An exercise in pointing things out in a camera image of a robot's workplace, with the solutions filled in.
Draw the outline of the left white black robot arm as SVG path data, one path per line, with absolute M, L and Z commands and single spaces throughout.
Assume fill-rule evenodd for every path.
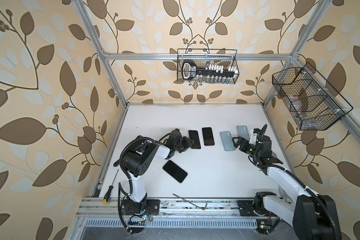
M 113 164 L 114 167 L 119 166 L 128 179 L 130 190 L 126 192 L 120 188 L 126 197 L 120 207 L 124 207 L 126 215 L 149 214 L 144 174 L 153 159 L 170 160 L 176 152 L 183 153 L 194 144 L 194 140 L 182 136 L 179 129 L 174 129 L 158 141 L 139 135 L 126 145 L 119 159 Z

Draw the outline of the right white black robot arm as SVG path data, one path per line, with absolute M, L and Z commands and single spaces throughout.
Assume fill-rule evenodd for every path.
M 340 240 L 341 227 L 335 201 L 320 195 L 304 184 L 296 175 L 281 166 L 273 155 L 272 141 L 265 135 L 267 125 L 253 129 L 250 139 L 233 137 L 236 149 L 246 153 L 250 162 L 274 180 L 287 198 L 273 192 L 257 192 L 247 209 L 258 216 L 272 213 L 289 224 L 300 240 Z

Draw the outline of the pale blue phone case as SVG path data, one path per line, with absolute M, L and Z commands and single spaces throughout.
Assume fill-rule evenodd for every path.
M 222 141 L 223 148 L 226 152 L 234 151 L 236 148 L 234 146 L 234 142 L 232 140 L 232 134 L 230 131 L 220 132 L 220 137 Z
M 236 127 L 236 129 L 237 129 L 237 134 L 238 134 L 239 137 L 242 137 L 242 138 L 244 138 L 244 139 L 246 139 L 248 141 L 250 140 L 250 135 L 249 135 L 249 131 L 248 131 L 247 126 L 239 125 L 239 126 Z

